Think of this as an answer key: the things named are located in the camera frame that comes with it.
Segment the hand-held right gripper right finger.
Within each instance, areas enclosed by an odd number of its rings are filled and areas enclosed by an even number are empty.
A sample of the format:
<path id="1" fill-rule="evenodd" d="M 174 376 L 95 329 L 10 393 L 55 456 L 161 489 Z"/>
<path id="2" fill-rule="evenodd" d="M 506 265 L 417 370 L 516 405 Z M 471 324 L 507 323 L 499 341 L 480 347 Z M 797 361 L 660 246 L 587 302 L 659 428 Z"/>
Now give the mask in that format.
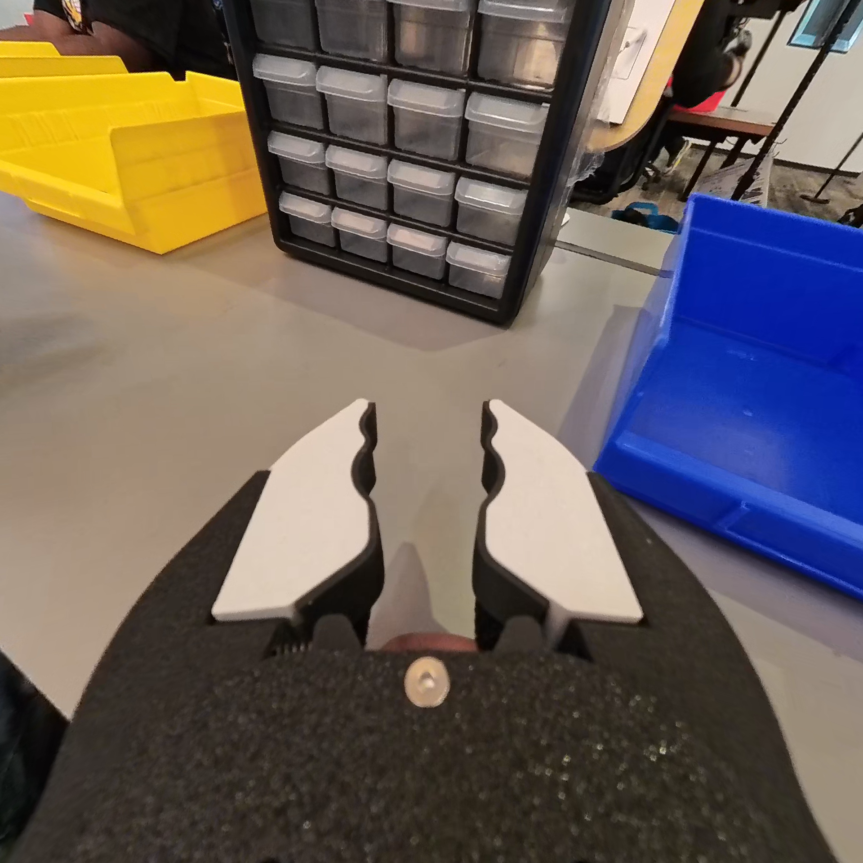
<path id="1" fill-rule="evenodd" d="M 600 634 L 640 633 L 644 610 L 588 469 L 500 399 L 482 404 L 472 563 L 476 642 L 505 631 L 555 651 L 597 651 Z"/>

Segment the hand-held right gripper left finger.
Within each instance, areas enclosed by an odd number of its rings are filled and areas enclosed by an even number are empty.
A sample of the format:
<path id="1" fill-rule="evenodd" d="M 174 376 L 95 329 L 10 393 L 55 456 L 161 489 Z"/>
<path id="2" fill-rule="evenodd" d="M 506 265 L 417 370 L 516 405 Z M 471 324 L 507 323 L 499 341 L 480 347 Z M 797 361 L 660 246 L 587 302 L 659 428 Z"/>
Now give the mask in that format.
<path id="1" fill-rule="evenodd" d="M 368 637 L 385 581 L 371 498 L 375 404 L 359 398 L 293 443 L 270 467 L 211 616 L 279 620 L 305 641 L 330 615 Z"/>

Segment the blue plastic bin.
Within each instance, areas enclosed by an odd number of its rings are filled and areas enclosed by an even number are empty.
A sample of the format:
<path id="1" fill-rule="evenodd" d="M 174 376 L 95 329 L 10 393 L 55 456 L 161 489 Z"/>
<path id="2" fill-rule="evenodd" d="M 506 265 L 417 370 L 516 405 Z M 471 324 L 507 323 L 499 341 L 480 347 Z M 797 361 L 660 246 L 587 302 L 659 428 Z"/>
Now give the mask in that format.
<path id="1" fill-rule="evenodd" d="M 861 231 L 692 196 L 594 470 L 860 600 Z"/>

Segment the yellow plastic bin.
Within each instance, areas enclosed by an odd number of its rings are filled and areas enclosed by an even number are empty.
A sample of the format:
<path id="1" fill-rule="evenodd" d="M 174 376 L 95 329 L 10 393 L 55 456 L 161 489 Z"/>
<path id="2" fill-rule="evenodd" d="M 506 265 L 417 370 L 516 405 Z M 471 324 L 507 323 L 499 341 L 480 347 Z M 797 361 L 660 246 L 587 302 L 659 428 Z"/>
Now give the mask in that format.
<path id="1" fill-rule="evenodd" d="M 2 41 L 1 80 L 125 74 L 116 56 L 65 56 L 44 41 Z"/>
<path id="2" fill-rule="evenodd" d="M 193 72 L 2 80 L 1 188 L 156 254 L 267 210 L 239 83 Z"/>

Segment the blue bag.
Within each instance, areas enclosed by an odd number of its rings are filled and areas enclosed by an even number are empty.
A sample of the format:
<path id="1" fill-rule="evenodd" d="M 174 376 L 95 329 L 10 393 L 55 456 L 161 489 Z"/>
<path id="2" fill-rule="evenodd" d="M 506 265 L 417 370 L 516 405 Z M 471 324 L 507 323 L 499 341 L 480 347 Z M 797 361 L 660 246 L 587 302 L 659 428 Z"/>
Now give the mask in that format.
<path id="1" fill-rule="evenodd" d="M 610 218 L 668 235 L 678 232 L 680 225 L 673 217 L 661 213 L 653 202 L 631 202 L 622 209 L 613 210 Z"/>

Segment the crumpled printed paper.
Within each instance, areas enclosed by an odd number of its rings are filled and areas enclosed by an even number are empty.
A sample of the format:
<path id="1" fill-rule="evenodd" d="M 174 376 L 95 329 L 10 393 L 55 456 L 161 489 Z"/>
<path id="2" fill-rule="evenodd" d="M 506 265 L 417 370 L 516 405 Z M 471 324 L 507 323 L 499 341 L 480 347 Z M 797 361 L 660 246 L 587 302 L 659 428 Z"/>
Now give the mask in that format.
<path id="1" fill-rule="evenodd" d="M 735 189 L 739 181 L 745 176 L 749 170 L 749 166 L 753 159 L 742 160 L 736 162 L 729 167 L 723 167 L 710 175 L 703 176 L 693 192 L 711 197 L 721 198 L 724 200 L 739 200 L 743 203 L 766 208 L 770 193 L 771 168 L 773 166 L 773 157 L 769 155 L 761 163 L 758 171 L 753 175 L 750 186 L 740 193 L 739 198 L 735 198 Z"/>

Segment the dark work table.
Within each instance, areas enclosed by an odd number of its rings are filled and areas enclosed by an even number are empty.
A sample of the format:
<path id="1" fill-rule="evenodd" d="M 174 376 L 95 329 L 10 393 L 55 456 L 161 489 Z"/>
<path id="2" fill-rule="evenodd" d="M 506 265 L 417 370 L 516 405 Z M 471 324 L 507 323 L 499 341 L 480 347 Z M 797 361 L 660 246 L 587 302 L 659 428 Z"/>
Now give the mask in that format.
<path id="1" fill-rule="evenodd" d="M 704 113 L 674 109 L 665 128 L 675 136 L 706 142 L 708 145 L 690 178 L 690 186 L 694 187 L 720 144 L 732 141 L 731 148 L 721 164 L 721 168 L 731 167 L 741 156 L 745 145 L 763 141 L 771 134 L 776 123 L 777 119 L 770 114 L 728 106 Z"/>

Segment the black tripod stand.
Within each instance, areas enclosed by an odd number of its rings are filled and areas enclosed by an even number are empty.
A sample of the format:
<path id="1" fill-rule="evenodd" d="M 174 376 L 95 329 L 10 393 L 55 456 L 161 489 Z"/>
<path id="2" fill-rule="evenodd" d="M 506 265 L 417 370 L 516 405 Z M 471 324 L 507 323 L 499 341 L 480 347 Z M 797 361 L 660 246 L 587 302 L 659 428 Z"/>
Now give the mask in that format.
<path id="1" fill-rule="evenodd" d="M 847 28 L 847 24 L 854 17 L 857 9 L 860 6 L 861 1 L 846 1 L 842 2 L 841 5 L 838 7 L 839 11 L 830 20 L 832 24 L 831 28 L 829 29 L 829 31 L 821 34 L 819 40 L 817 41 L 817 54 L 813 59 L 809 69 L 804 74 L 804 78 L 801 79 L 800 83 L 796 87 L 790 101 L 787 103 L 782 113 L 780 114 L 777 122 L 774 124 L 771 133 L 767 135 L 767 137 L 763 141 L 761 145 L 761 150 L 759 151 L 758 155 L 753 158 L 753 161 L 749 166 L 749 170 L 747 171 L 745 176 L 739 181 L 739 184 L 735 189 L 734 197 L 736 199 L 739 198 L 741 192 L 743 192 L 750 186 L 753 175 L 758 171 L 761 163 L 765 160 L 765 158 L 772 154 L 774 144 L 776 143 L 779 135 L 783 131 L 785 124 L 787 124 L 788 120 L 791 118 L 794 110 L 801 101 L 805 92 L 809 89 L 811 83 L 814 81 L 814 77 L 816 76 L 817 72 L 821 69 L 824 61 L 827 59 L 828 54 L 835 47 L 836 41 L 840 38 L 843 31 Z"/>

